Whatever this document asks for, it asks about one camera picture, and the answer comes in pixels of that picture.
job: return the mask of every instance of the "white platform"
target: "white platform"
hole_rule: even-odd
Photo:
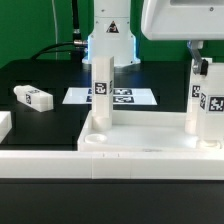
[[[224,149],[194,148],[197,137],[184,133],[184,121],[184,113],[114,111],[113,129],[131,136],[111,130],[101,133],[107,143],[88,145],[89,114],[82,151],[0,151],[0,178],[224,180]]]

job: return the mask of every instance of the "cable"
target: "cable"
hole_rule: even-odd
[[[41,53],[39,53],[38,56],[36,56],[35,59],[37,59],[37,57],[39,57],[42,54],[51,54],[51,53],[58,53],[58,52],[72,52],[73,50],[55,50],[55,51],[43,51]]]
[[[58,47],[61,47],[61,46],[74,46],[74,43],[68,41],[68,42],[63,42],[63,43],[50,45],[49,47],[43,48],[41,51],[39,51],[38,53],[33,55],[30,59],[31,60],[36,60],[41,54],[43,54],[43,52],[47,52],[48,50],[51,50],[51,49],[54,49],[54,48],[58,48]]]
[[[72,14],[73,14],[73,39],[81,40],[81,33],[79,28],[79,14],[78,14],[78,0],[72,0]]]
[[[54,15],[55,43],[58,44],[58,20],[57,20],[57,12],[55,7],[55,0],[52,0],[52,8],[53,8],[53,15]]]

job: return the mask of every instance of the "black cable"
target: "black cable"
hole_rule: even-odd
[[[79,27],[79,10],[78,10],[78,0],[72,0],[72,14],[73,14],[73,39],[81,40],[81,32]]]
[[[56,51],[43,51],[39,54],[41,56],[42,54],[51,54],[51,53],[58,53],[58,52],[72,52],[73,50],[56,50]]]
[[[72,0],[73,28],[79,29],[78,0]]]
[[[31,60],[36,60],[43,52],[47,52],[48,50],[51,50],[51,49],[54,49],[54,48],[57,48],[57,47],[61,47],[61,46],[74,46],[74,43],[68,41],[68,42],[63,42],[63,43],[50,45],[49,47],[45,47],[44,49],[42,49],[41,51],[39,51],[38,53],[33,55],[30,59]]]

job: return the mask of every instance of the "black and white pattern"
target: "black and white pattern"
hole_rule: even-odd
[[[87,103],[92,103],[92,96],[87,96],[86,102]]]
[[[31,96],[26,94],[26,103],[31,104]]]
[[[114,103],[134,103],[132,96],[114,96]]]
[[[31,93],[31,94],[35,94],[35,93],[39,93],[40,91],[39,90],[36,90],[36,89],[34,89],[34,90],[31,90],[31,91],[28,91],[28,93]]]
[[[107,83],[95,82],[95,94],[107,95]]]
[[[201,89],[200,86],[193,85],[192,86],[192,97],[199,98],[199,96],[200,96],[200,89]]]
[[[113,81],[110,81],[110,93],[113,91]]]
[[[133,95],[131,89],[114,89],[114,95]]]
[[[200,106],[203,110],[205,110],[205,105],[206,105],[206,96],[204,93],[201,94],[201,102],[200,102]]]
[[[223,112],[224,97],[210,97],[209,112]]]
[[[89,94],[89,95],[92,95],[92,94],[93,94],[92,89],[89,89],[89,90],[88,90],[88,94]]]

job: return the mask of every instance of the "green background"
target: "green background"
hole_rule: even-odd
[[[72,40],[71,0],[55,0],[59,42]],[[149,41],[140,32],[143,0],[132,0],[131,30],[138,40],[139,57],[145,61],[190,60],[186,41]],[[93,29],[93,0],[79,0],[83,39]],[[28,59],[42,48],[55,43],[51,0],[0,0],[0,67],[15,59]],[[203,56],[224,61],[224,41],[207,41]],[[42,58],[55,58],[47,55]],[[69,59],[64,53],[59,59]]]

